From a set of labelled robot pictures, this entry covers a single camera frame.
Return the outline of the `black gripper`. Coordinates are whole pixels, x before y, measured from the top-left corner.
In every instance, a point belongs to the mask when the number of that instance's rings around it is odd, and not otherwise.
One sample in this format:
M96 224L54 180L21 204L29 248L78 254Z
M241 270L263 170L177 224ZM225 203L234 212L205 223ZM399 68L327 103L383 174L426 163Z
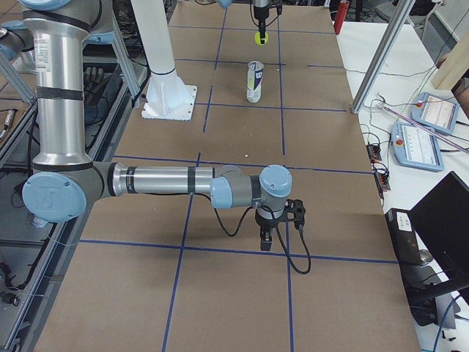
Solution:
M270 15L270 6L256 6L254 5L254 18L258 23L258 29L259 29L259 39L264 40L266 38L266 25L265 22L269 18Z
M267 206L256 209L255 215L256 223L260 226L260 249L262 251L269 252L272 246L272 235L271 231L265 232L265 230L272 230L276 224L281 222L288 222L287 210L272 210L270 211Z

